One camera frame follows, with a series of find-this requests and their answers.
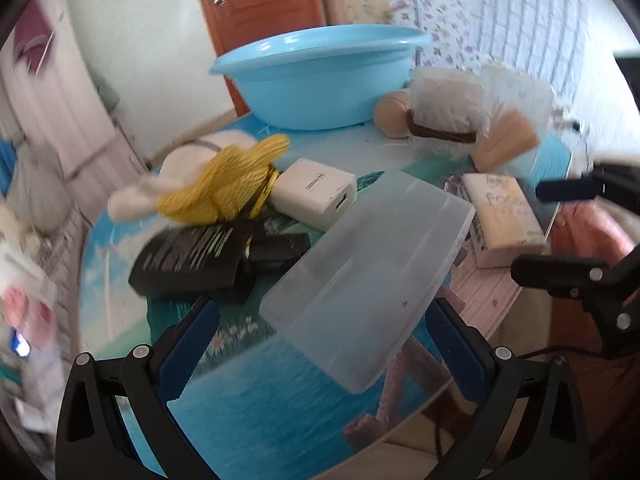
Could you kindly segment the white soap box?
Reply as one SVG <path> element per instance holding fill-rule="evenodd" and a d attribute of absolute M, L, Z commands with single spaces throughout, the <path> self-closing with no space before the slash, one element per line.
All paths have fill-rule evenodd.
<path fill-rule="evenodd" d="M 475 209 L 471 240 L 480 269 L 506 268 L 520 255 L 546 250 L 546 234 L 514 177 L 464 174 L 458 194 Z"/>

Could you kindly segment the clear bag tan card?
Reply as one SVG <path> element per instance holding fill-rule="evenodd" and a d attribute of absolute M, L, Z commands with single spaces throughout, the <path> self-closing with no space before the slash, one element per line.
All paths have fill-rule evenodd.
<path fill-rule="evenodd" d="M 519 70 L 489 64 L 480 71 L 489 124 L 472 161 L 481 174 L 524 177 L 533 169 L 551 117 L 554 91 Z"/>

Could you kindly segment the bag with brown band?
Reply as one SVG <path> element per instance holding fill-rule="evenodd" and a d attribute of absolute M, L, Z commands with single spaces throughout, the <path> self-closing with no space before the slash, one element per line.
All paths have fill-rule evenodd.
<path fill-rule="evenodd" d="M 485 89 L 477 74 L 418 67 L 412 74 L 409 96 L 407 125 L 416 158 L 465 158 L 487 132 Z"/>

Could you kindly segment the black power adapter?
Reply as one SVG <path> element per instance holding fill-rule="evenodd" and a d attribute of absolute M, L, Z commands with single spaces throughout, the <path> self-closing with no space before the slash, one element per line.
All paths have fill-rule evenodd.
<path fill-rule="evenodd" d="M 309 248 L 306 233 L 268 234 L 258 220 L 167 229 L 143 247 L 128 283 L 148 299 L 206 296 L 242 304 L 260 274 L 288 270 Z"/>

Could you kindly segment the clear plastic box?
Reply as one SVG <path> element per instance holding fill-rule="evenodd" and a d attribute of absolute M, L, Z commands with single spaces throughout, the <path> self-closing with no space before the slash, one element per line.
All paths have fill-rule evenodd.
<path fill-rule="evenodd" d="M 386 172 L 262 297 L 259 314 L 343 389 L 362 393 L 435 298 L 474 214 L 463 198 Z"/>

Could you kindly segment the white charger cube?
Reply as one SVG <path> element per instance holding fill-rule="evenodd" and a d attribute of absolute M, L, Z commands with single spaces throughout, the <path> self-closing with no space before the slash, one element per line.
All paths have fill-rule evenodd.
<path fill-rule="evenodd" d="M 335 221 L 356 198 L 354 174 L 300 158 L 280 174 L 270 194 L 270 203 L 281 214 L 297 220 L 306 214 L 314 220 Z"/>

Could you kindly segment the white plush toy yellow net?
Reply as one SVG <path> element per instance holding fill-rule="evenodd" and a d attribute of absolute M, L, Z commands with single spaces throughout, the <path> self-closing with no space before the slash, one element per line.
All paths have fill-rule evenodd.
<path fill-rule="evenodd" d="M 126 223 L 158 214 L 190 226 L 255 219 L 278 180 L 274 163 L 290 144 L 283 133 L 261 141 L 238 129 L 207 133 L 173 150 L 156 174 L 114 192 L 108 216 Z"/>

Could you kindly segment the beige plush dog toy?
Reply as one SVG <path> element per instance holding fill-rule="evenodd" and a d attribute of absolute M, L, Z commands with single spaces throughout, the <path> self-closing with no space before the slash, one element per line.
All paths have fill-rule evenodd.
<path fill-rule="evenodd" d="M 410 131 L 407 114 L 411 110 L 408 90 L 388 92 L 375 105 L 373 121 L 390 139 L 407 139 Z"/>

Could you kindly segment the light blue plastic basin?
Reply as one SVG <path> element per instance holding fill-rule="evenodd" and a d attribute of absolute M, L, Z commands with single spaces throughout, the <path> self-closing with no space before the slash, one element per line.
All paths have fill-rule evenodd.
<path fill-rule="evenodd" d="M 401 89 L 417 48 L 431 35 L 397 25 L 296 30 L 216 58 L 209 73 L 231 79 L 262 122 L 321 131 L 368 122 L 376 102 Z"/>

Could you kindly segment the maroon hanging towel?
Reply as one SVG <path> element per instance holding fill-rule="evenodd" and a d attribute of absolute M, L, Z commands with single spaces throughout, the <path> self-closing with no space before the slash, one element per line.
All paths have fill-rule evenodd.
<path fill-rule="evenodd" d="M 26 70 L 37 76 L 47 62 L 54 38 L 52 28 L 39 0 L 32 0 L 14 27 L 14 63 L 23 63 Z"/>

